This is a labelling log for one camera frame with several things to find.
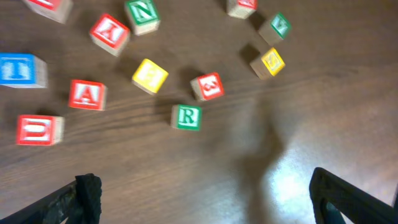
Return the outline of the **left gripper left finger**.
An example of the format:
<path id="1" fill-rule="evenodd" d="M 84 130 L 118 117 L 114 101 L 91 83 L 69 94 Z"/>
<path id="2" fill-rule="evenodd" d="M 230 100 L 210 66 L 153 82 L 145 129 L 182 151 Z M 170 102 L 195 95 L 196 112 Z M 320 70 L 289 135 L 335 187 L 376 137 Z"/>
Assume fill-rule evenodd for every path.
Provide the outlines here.
<path id="1" fill-rule="evenodd" d="M 94 174 L 77 175 L 73 182 L 1 219 L 1 224 L 98 224 L 101 186 Z"/>

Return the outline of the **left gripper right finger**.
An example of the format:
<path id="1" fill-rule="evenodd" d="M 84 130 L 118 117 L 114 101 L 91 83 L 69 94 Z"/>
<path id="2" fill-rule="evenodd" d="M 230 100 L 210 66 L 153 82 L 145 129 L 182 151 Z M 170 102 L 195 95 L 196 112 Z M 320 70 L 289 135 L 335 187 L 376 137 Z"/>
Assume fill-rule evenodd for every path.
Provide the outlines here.
<path id="1" fill-rule="evenodd" d="M 390 206 L 324 168 L 314 169 L 309 192 L 316 223 L 397 223 L 397 201 Z"/>

